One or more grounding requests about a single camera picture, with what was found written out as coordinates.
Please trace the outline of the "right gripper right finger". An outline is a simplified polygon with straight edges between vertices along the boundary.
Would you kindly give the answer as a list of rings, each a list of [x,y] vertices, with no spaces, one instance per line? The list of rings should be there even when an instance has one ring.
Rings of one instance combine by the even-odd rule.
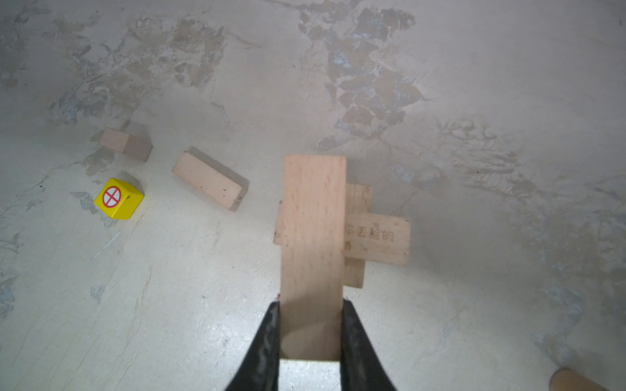
[[[396,390],[382,367],[351,301],[342,309],[342,390]]]

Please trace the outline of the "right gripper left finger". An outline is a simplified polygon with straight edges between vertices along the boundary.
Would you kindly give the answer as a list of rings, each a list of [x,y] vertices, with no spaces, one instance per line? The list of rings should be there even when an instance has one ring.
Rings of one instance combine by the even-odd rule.
[[[280,370],[280,303],[267,308],[259,329],[227,391],[277,391]]]

